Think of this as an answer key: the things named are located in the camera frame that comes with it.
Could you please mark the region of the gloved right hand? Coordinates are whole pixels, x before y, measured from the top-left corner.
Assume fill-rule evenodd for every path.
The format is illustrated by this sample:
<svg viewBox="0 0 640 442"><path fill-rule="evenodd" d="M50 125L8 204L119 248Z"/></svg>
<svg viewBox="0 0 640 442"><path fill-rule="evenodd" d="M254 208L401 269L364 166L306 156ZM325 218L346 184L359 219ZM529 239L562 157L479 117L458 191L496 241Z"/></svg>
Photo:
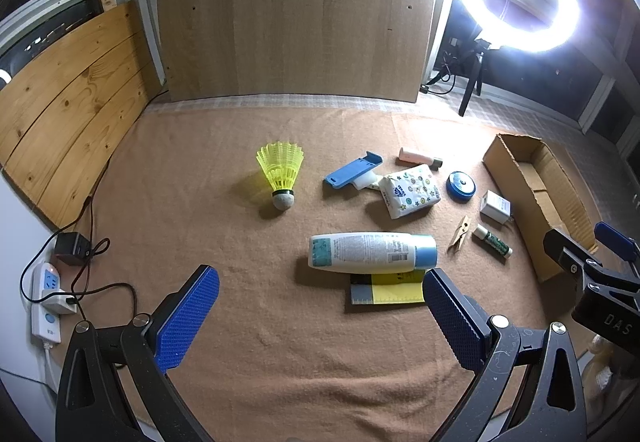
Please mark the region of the gloved right hand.
<svg viewBox="0 0 640 442"><path fill-rule="evenodd" d="M629 352L600 335L593 336L588 351L592 358L582 372L588 400L598 399L612 388L628 388L634 383L634 377L629 376L634 358Z"/></svg>

